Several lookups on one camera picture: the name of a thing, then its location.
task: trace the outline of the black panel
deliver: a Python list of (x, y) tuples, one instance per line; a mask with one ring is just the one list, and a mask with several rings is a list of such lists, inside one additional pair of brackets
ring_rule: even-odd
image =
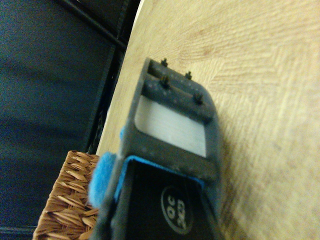
[[(136, 162), (130, 188), (125, 239), (213, 239), (197, 182)], [(121, 214), (126, 206), (119, 201), (116, 214)]]

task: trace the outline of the woven basket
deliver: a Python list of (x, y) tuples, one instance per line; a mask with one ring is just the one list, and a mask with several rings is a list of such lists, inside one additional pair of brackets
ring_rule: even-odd
[(33, 240), (86, 240), (98, 210), (88, 204), (88, 184), (99, 157), (69, 151), (33, 233)]

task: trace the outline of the device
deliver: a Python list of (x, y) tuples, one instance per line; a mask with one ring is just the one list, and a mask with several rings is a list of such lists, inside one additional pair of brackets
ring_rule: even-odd
[(210, 94), (147, 58), (90, 239), (223, 239), (220, 165)]

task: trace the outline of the wood grain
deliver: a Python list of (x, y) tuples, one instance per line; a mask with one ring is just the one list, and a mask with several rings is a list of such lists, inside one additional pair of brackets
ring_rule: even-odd
[(320, 2), (145, 0), (97, 155), (118, 150), (146, 57), (213, 98), (226, 239), (320, 239)]

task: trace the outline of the circular logo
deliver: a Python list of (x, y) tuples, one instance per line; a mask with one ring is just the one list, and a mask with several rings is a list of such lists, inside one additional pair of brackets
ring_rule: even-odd
[(190, 232), (193, 214), (187, 197), (174, 186), (167, 186), (161, 194), (161, 208), (165, 220), (178, 234)]

